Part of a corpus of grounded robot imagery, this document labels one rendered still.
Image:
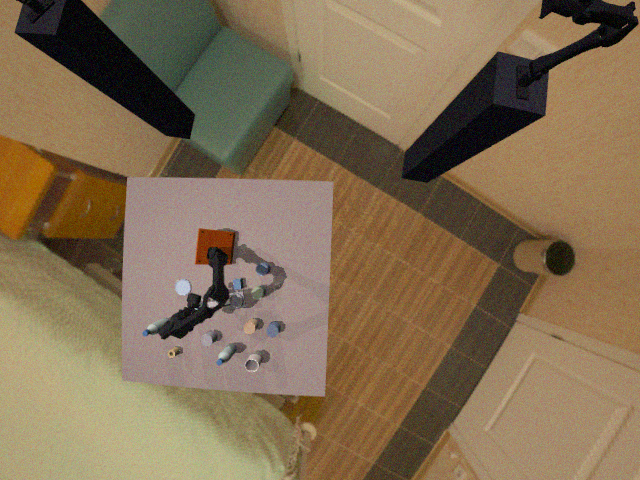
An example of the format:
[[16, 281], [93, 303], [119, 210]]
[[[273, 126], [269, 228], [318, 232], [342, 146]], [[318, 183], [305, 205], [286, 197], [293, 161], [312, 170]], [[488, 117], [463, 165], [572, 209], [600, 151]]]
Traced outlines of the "white round dish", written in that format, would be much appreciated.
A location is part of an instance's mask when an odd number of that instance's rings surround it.
[[186, 294], [191, 292], [190, 283], [186, 279], [178, 280], [176, 285], [175, 285], [175, 289], [176, 289], [177, 293], [180, 294], [180, 295], [186, 295]]

